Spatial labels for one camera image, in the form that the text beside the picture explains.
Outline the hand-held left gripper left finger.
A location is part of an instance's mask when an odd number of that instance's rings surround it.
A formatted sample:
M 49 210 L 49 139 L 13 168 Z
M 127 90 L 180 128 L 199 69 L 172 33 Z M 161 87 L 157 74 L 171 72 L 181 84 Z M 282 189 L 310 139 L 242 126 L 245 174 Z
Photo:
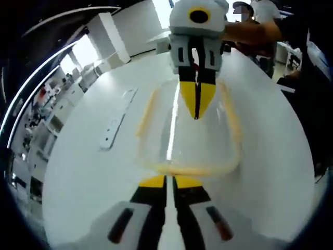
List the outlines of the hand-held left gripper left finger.
M 167 178 L 154 176 L 139 183 L 128 201 L 98 217 L 78 249 L 157 249 L 165 223 Z

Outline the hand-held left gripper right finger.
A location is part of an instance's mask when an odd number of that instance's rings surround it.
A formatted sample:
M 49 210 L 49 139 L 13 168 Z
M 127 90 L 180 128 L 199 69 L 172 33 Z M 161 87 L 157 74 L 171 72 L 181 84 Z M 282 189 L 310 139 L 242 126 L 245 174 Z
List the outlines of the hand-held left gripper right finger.
M 218 205 L 193 178 L 174 176 L 177 222 L 186 249 L 270 249 L 271 242 L 253 231 L 251 221 Z

